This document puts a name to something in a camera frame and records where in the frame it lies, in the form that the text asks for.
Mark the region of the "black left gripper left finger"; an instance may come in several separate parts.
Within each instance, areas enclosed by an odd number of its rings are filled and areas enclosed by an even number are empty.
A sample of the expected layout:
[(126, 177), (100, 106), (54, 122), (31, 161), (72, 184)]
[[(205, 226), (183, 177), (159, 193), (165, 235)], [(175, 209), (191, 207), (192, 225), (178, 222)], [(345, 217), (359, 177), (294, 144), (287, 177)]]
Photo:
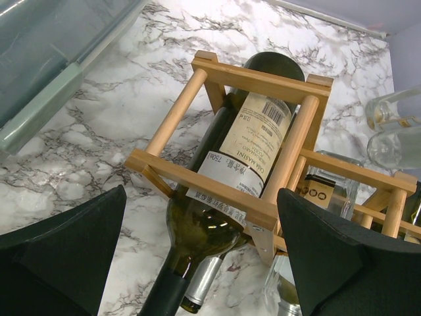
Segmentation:
[(126, 199), (119, 185), (1, 235), (1, 314), (97, 315)]

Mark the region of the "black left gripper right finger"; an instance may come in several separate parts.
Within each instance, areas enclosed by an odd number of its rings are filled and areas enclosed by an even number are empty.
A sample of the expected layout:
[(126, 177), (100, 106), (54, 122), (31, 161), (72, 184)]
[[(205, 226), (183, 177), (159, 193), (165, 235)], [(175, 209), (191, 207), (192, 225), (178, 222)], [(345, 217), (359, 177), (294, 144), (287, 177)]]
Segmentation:
[(278, 213), (303, 315), (419, 315), (420, 246), (282, 188)]

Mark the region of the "clear square liquor bottle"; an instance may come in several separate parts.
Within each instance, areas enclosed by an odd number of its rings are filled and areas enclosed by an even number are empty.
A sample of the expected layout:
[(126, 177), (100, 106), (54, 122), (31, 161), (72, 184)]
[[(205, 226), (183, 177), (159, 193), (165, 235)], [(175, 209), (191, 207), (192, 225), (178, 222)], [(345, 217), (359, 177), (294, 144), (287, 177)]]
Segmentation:
[[(359, 182), (309, 167), (296, 192), (327, 212), (350, 220)], [(268, 315), (301, 315), (301, 308), (288, 254), (279, 251), (264, 283), (264, 304)]]

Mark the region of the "tall clear glass bottle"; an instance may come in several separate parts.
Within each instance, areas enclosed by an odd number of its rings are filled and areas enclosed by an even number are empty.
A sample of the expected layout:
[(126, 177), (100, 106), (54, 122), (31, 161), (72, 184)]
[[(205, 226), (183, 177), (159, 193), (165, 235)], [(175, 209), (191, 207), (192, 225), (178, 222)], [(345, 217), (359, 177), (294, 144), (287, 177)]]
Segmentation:
[(420, 168), (420, 127), (388, 130), (373, 135), (367, 145), (369, 160), (385, 169)]

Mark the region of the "green wine bottle brown label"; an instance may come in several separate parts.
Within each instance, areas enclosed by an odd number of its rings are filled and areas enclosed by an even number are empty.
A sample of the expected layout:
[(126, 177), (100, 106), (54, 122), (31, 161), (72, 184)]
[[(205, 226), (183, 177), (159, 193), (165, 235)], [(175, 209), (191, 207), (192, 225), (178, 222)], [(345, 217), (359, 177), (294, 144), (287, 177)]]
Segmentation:
[(181, 308), (192, 314), (199, 312), (227, 254), (208, 257), (200, 263), (185, 292)]

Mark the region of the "dark green wine bottle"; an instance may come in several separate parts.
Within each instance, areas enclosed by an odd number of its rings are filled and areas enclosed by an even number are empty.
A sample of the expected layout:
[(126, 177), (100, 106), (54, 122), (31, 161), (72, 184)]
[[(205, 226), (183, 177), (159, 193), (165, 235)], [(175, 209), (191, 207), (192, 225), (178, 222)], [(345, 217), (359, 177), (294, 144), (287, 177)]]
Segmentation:
[[(188, 169), (259, 197), (278, 156), (295, 104), (231, 89)], [(200, 263), (231, 250), (245, 213), (199, 190), (177, 185), (166, 209), (171, 247), (142, 315), (176, 314)]]

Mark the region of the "green bottle silver capsule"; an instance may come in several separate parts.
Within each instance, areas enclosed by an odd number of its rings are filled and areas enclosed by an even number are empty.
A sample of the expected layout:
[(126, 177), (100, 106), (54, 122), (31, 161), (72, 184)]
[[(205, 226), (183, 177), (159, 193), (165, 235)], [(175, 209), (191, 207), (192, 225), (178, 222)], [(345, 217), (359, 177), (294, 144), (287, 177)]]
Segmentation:
[[(420, 226), (420, 181), (417, 182), (415, 193), (406, 199), (402, 220)], [(398, 237), (407, 242), (420, 244), (420, 239), (408, 232), (399, 232)]]

